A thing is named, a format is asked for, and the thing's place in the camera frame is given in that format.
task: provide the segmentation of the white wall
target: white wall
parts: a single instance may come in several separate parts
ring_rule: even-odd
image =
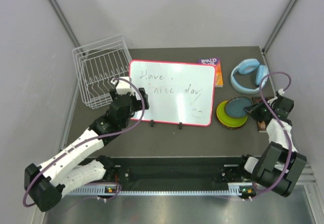
[[[75,71],[47,0],[0,0],[1,223],[29,223],[24,169],[57,153]]]
[[[311,163],[324,195],[324,0],[299,0],[268,56],[272,70],[292,76],[287,96],[297,145]],[[277,77],[284,86],[283,78]]]
[[[57,0],[84,45],[122,33],[129,48],[264,46],[289,0]]]

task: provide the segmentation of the headphones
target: headphones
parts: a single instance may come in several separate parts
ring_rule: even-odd
[[[237,72],[239,72],[240,74],[248,74],[248,73],[255,71],[256,69],[258,69],[258,72],[257,72],[257,76],[255,78],[255,84],[258,86],[258,85],[260,85],[262,78],[265,77],[269,73],[268,67],[265,65],[260,65],[260,62],[255,58],[245,59],[241,63],[239,63],[239,65],[236,66],[231,73],[231,83],[232,83],[232,86],[234,87],[234,89],[240,93],[248,94],[248,95],[253,95],[255,93],[258,93],[259,87],[256,89],[249,89],[249,88],[243,87],[234,78],[234,74]],[[263,88],[265,86],[267,81],[268,81],[268,78],[264,79],[264,81],[262,82],[261,88]]]

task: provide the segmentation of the whiteboard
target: whiteboard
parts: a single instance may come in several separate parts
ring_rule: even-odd
[[[211,65],[133,60],[130,77],[148,95],[145,121],[208,126],[214,99],[215,68]],[[142,111],[132,119],[138,120]]]

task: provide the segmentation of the dish rack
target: dish rack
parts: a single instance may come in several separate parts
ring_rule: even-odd
[[[92,109],[112,102],[114,77],[128,76],[132,60],[124,37],[116,35],[72,50],[82,102]]]

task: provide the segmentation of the wire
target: wire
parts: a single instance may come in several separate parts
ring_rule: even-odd
[[[122,186],[119,183],[116,183],[116,182],[94,182],[94,183],[87,183],[86,185],[100,185],[100,184],[114,184],[114,185],[117,186],[117,192],[112,197],[110,197],[109,199],[106,199],[106,200],[109,200],[109,201],[116,198],[117,195],[122,191]],[[60,215],[56,214],[53,211],[53,209],[51,210],[51,214],[54,216],[54,218],[59,219],[62,216],[64,216],[67,212],[69,212],[72,208],[74,208],[75,206],[81,204],[83,201],[89,200],[89,199],[97,199],[97,200],[103,200],[103,201],[105,200],[104,198],[100,198],[100,197],[97,197],[97,196],[87,196],[87,197],[85,197],[83,199],[80,199],[80,200],[76,201],[75,203],[73,203],[69,207],[67,207],[65,209],[65,211],[63,213],[61,213]]]
[[[35,203],[32,203],[32,204],[27,204],[26,203],[26,200],[27,200],[27,196],[29,194],[29,191],[31,190],[32,186],[35,184],[35,182],[39,179],[40,176],[42,176],[42,174],[47,171],[50,167],[52,167],[55,163],[57,163],[59,160],[61,160],[64,156],[66,156],[68,153],[70,153],[71,151],[73,151],[74,149],[80,147],[81,145],[91,141],[91,140],[94,140],[94,139],[101,139],[101,138],[105,138],[105,137],[110,137],[110,136],[115,136],[115,135],[120,135],[120,134],[124,134],[132,129],[134,129],[142,120],[142,118],[144,117],[144,111],[145,111],[145,103],[144,103],[144,98],[141,94],[141,92],[136,88],[136,86],[128,81],[128,80],[125,80],[123,78],[114,78],[114,80],[117,80],[117,81],[124,81],[128,84],[131,85],[131,87],[133,87],[133,89],[138,93],[139,97],[141,98],[141,102],[142,102],[142,114],[141,114],[141,117],[139,118],[139,120],[131,127],[125,129],[124,131],[119,131],[119,132],[115,132],[115,133],[109,133],[109,134],[103,134],[103,135],[99,135],[99,136],[96,136],[96,137],[92,137],[92,138],[89,138],[89,139],[86,139],[78,144],[75,145],[75,147],[71,148],[68,150],[67,153],[63,153],[62,155],[60,155],[59,157],[57,157],[54,161],[52,161],[49,165],[47,165],[45,168],[43,168],[43,170],[41,170],[37,175],[36,177],[30,182],[30,184],[28,185],[27,189],[26,189],[26,192],[24,194],[24,197],[23,197],[23,200],[22,200],[22,204],[24,207],[31,207],[33,205],[35,205]]]
[[[262,98],[264,104],[265,104],[266,107],[268,108],[268,110],[271,112],[271,114],[273,115],[273,117],[278,121],[279,125],[284,129],[285,127],[284,127],[283,123],[281,122],[281,120],[279,119],[279,117],[275,114],[275,112],[273,111],[273,109],[271,108],[271,106],[268,104],[268,102],[267,102],[267,100],[265,99],[265,97],[264,97],[264,95],[263,95],[263,92],[262,92],[262,82],[263,82],[267,77],[269,77],[269,76],[273,76],[273,75],[275,75],[275,74],[284,74],[284,75],[287,76],[288,79],[289,79],[289,83],[288,83],[287,87],[284,88],[283,91],[286,91],[286,90],[290,87],[290,85],[291,85],[291,83],[292,83],[292,78],[290,77],[289,74],[287,74],[287,73],[285,73],[285,72],[280,72],[280,71],[279,71],[279,72],[272,72],[272,73],[269,73],[269,74],[267,74],[265,77],[262,78],[262,80],[261,80],[261,82],[260,82],[260,86],[259,86],[259,88],[260,88],[260,95],[261,95],[261,98]],[[266,192],[269,192],[269,191],[271,191],[272,189],[274,189],[274,188],[279,184],[279,182],[283,179],[283,177],[284,177],[284,175],[285,175],[285,173],[286,173],[286,171],[287,171],[287,169],[288,169],[288,165],[289,165],[289,162],[290,162],[291,157],[292,157],[292,148],[293,148],[293,143],[292,143],[292,141],[291,141],[291,139],[290,139],[290,137],[289,137],[289,135],[288,135],[288,132],[287,132],[286,130],[284,130],[283,132],[284,132],[285,137],[287,138],[287,141],[288,141],[288,155],[287,155],[286,162],[285,162],[285,164],[284,164],[284,166],[283,166],[282,172],[281,172],[281,174],[279,175],[279,177],[277,178],[277,180],[276,180],[276,181],[275,181],[275,182],[274,182],[270,187],[265,188],[265,189],[263,189],[263,190],[258,190],[258,189],[256,188],[256,185],[255,185],[255,182],[254,182],[254,183],[253,183],[253,188],[254,188],[256,191],[258,191],[258,194],[257,194],[256,196],[252,197],[252,199],[255,198],[255,197],[257,197],[258,195],[260,195],[260,194],[262,194],[262,193],[266,193]]]

